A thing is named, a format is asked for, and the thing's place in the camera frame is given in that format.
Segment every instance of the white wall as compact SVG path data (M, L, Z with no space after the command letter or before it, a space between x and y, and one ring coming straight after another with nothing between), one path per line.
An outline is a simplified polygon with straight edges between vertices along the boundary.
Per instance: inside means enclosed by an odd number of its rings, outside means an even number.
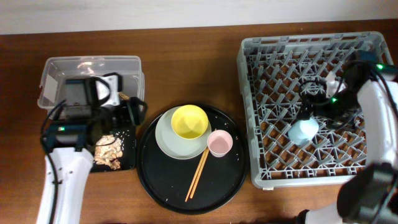
M0 34L398 18L398 0L0 0Z

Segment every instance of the wooden surface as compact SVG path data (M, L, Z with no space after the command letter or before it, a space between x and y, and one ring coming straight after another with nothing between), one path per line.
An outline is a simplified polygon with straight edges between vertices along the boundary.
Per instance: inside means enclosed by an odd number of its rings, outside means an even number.
M44 185L39 129L46 111L37 106L37 99L49 57L138 55L145 73L147 123L172 105L197 101L225 111L246 132L236 70L244 38L376 30L386 38L397 63L397 29L398 20L388 20L0 36L0 222L33 223L39 211ZM267 221L328 205L338 190L339 186L321 186L265 192L248 176L230 203L188 216L158 206L135 170L90 174L81 223Z

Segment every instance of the gray dish rack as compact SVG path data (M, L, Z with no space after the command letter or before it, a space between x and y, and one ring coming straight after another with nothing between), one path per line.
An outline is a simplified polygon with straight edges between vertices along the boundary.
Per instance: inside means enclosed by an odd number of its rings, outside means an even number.
M300 109L297 93L305 80L338 76L356 50L377 54L392 64L382 34L296 35L244 39L238 53L239 87L243 96L250 151L251 179L263 190L274 187L342 184L360 172L366 162L363 116L355 132L328 129L325 119L315 118L317 135L300 146L287 131ZM324 91L314 83L304 91Z

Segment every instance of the plate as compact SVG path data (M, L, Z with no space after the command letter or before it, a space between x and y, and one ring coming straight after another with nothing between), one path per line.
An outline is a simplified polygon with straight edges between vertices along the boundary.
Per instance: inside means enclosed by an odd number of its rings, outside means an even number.
M209 123L205 133L199 138L181 138L171 126L172 116L179 108L180 106L168 110L159 119L155 130L156 142L166 155L174 159L191 159L206 149L207 138L211 134L211 125Z

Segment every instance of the plastic container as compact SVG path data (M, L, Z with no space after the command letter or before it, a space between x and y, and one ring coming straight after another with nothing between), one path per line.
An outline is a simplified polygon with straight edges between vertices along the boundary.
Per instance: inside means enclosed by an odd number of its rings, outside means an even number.
M363 116L355 132L326 128L315 117L319 131L296 146L287 136L301 101L297 90L305 80L343 72L344 61L356 50L374 52L392 64L382 34L297 35L244 39L238 53L239 87L243 96L252 183L263 190L274 187L342 184L361 172L366 160ZM307 93L325 92L315 85Z
M123 76L123 93L144 100L144 73L137 56L81 56L49 58L40 82L37 104L50 111L65 98L65 79L117 72Z

